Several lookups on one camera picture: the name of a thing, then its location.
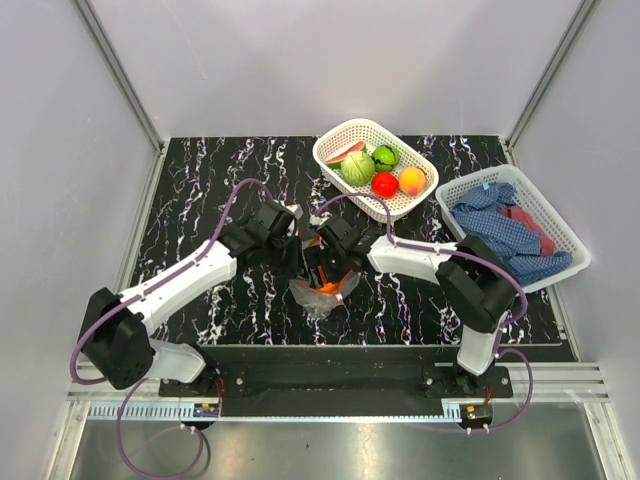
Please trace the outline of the fake orange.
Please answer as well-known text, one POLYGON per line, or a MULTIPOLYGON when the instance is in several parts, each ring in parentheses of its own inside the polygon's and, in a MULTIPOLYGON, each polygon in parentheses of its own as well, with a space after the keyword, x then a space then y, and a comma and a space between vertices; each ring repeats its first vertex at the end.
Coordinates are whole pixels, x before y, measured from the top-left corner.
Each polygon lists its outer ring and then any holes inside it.
POLYGON ((341 292, 341 284, 330 282, 322 287, 316 288, 315 292, 327 295, 337 295, 341 292))

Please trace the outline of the clear zip top bag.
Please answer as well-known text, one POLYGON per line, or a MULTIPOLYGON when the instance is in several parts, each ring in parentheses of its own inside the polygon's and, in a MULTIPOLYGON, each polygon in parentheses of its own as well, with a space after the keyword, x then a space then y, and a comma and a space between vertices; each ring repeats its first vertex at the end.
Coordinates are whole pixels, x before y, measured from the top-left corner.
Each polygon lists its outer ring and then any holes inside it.
POLYGON ((300 276, 289 281, 289 290, 293 295, 294 300, 300 305, 308 314, 315 319, 325 319, 329 314, 337 307, 343 306, 345 299, 351 293, 339 293, 337 295, 327 295, 315 292, 308 286, 308 278, 304 266, 304 249, 314 244, 320 244, 325 248, 329 247, 324 241, 316 236, 312 240, 302 243, 302 259, 303 259, 303 271, 300 276))

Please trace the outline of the fake red tomato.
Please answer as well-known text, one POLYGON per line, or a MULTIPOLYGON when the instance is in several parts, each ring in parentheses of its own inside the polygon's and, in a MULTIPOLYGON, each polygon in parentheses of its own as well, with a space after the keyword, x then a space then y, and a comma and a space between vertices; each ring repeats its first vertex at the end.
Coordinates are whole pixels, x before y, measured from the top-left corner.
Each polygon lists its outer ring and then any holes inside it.
POLYGON ((371 191, 380 198, 392 198, 399 190, 398 179, 389 172, 379 172, 371 180, 371 191))

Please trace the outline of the fake green cabbage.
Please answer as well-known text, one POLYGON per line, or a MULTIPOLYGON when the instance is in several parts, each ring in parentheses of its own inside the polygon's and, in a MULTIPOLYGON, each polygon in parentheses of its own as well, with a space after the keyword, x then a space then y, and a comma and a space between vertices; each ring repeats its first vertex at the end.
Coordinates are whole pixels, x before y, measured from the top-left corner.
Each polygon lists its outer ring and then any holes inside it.
POLYGON ((341 174, 345 182, 352 186, 367 184, 375 174, 375 163, 364 151, 347 154, 341 163, 341 174))

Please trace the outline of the fake watermelon slice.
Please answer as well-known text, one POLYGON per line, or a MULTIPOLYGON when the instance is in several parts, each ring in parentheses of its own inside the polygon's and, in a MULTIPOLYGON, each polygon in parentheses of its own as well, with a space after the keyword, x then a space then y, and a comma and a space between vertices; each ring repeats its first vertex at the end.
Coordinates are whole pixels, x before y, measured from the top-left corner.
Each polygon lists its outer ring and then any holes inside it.
POLYGON ((346 157, 350 153, 365 151, 365 150, 366 150, 366 143, 364 141, 358 141, 353 145, 349 146, 348 148, 346 148, 343 152, 325 160, 324 164, 330 169, 340 170, 342 162, 346 159, 346 157))

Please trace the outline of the fake peach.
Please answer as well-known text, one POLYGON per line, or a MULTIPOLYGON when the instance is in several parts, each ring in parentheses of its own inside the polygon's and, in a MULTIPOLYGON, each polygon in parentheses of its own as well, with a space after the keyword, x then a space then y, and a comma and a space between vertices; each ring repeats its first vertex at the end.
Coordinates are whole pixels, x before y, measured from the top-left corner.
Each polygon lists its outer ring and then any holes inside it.
POLYGON ((426 187, 426 174, 418 167, 405 167, 398 175, 399 189, 406 195, 417 196, 426 187))

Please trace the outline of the fake green apple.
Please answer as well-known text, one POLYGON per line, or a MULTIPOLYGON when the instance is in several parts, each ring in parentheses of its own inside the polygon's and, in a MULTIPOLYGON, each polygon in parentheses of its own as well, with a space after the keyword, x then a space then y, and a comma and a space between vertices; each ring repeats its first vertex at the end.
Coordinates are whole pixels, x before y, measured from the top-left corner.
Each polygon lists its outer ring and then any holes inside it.
POLYGON ((374 162, 375 171, 378 173, 389 173, 399 163, 399 154, 393 147, 388 145, 378 146, 371 154, 371 158, 374 162))

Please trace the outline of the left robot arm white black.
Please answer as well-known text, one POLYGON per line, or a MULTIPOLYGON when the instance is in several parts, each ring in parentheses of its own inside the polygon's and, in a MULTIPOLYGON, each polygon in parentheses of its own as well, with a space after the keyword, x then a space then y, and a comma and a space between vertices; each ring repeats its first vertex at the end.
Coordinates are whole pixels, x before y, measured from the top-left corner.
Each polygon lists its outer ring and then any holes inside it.
POLYGON ((155 340, 153 333, 191 301, 250 268, 296 273, 301 217, 298 204, 266 200, 256 213, 226 225, 215 239, 151 279, 120 293, 96 291, 74 352, 116 390, 157 379, 177 382, 196 396, 208 394, 220 377, 217 362, 194 344, 155 340))

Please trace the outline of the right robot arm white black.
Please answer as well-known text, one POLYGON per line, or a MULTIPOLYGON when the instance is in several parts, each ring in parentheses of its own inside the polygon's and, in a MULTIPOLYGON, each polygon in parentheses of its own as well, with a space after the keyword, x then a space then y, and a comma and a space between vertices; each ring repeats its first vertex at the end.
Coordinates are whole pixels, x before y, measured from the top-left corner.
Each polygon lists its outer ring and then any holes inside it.
POLYGON ((390 233, 361 232, 344 219, 315 217, 311 230, 320 240, 318 271, 327 279, 342 272, 369 271, 417 278, 438 285, 462 323, 454 384, 476 396, 490 383, 488 369, 496 359, 501 322, 520 286, 493 252, 478 238, 459 243, 410 241, 390 233))

